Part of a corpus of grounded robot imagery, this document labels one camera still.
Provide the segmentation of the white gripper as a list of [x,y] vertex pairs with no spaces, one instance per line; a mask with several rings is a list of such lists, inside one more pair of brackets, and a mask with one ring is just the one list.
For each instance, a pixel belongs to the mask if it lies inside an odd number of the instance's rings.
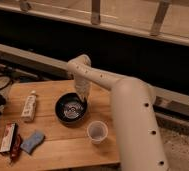
[[82,101],[86,101],[90,93],[90,82],[81,76],[75,75],[74,87],[79,98]]

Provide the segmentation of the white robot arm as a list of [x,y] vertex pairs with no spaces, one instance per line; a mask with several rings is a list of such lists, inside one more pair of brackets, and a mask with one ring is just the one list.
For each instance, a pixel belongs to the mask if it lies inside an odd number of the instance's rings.
[[153,110],[154,88],[135,77],[91,67],[90,58],[80,55],[67,62],[81,97],[93,82],[110,92],[113,126],[121,171],[171,171]]

